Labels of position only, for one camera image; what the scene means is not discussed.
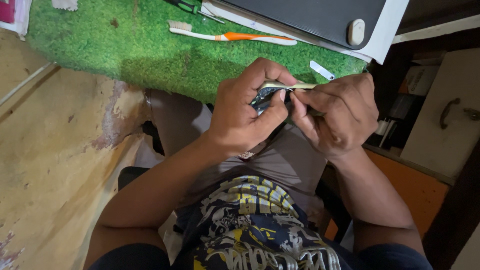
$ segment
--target wooden cabinet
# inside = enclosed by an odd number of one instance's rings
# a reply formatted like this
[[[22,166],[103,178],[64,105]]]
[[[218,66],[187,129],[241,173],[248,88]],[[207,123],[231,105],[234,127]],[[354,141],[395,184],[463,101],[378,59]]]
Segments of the wooden cabinet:
[[[368,150],[366,152],[405,201],[423,237],[442,206],[448,185],[394,160]]]
[[[456,98],[442,129],[442,111]],[[480,137],[480,121],[464,108],[480,110],[480,48],[445,55],[400,157],[455,179]]]

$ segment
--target laptop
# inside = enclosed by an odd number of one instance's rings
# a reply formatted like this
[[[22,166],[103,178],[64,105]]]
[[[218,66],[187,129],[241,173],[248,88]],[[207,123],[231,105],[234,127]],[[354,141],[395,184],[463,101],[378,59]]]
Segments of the laptop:
[[[215,0],[286,25],[337,46],[358,50],[367,45],[386,0]],[[363,41],[348,43],[348,27],[365,22]]]

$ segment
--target white plastic tool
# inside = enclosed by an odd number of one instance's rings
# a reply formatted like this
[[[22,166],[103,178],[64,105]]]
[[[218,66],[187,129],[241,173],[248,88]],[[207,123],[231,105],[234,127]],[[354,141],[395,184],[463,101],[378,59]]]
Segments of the white plastic tool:
[[[335,75],[332,74],[331,72],[329,72],[328,70],[326,70],[324,67],[322,67],[321,65],[317,64],[317,62],[315,61],[310,61],[310,67],[315,70],[316,72],[318,72],[320,75],[322,75],[323,77],[325,77],[327,80],[331,81],[331,80],[334,80],[335,79]]]

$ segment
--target forearm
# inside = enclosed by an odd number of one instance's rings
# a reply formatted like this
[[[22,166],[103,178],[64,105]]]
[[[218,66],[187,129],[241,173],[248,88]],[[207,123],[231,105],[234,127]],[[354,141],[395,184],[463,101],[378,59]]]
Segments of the forearm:
[[[415,227],[405,202],[362,148],[331,162],[340,175],[342,199],[353,220],[393,228]]]
[[[224,157],[201,136],[119,191],[97,225],[114,228],[158,228],[174,210],[195,177]]]

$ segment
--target cable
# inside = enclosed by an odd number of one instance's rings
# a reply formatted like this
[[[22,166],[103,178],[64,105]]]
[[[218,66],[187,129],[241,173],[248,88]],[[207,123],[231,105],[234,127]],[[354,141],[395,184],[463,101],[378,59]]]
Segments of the cable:
[[[30,82],[33,78],[35,78],[40,72],[44,71],[46,68],[48,68],[52,62],[49,62],[45,64],[43,67],[39,68],[37,71],[35,71],[32,75],[30,75],[28,78],[26,78],[23,82],[21,82],[17,87],[12,89],[6,96],[2,97],[0,100],[0,106],[3,105],[9,98],[11,98],[20,88],[22,88],[24,85],[26,85],[28,82]]]

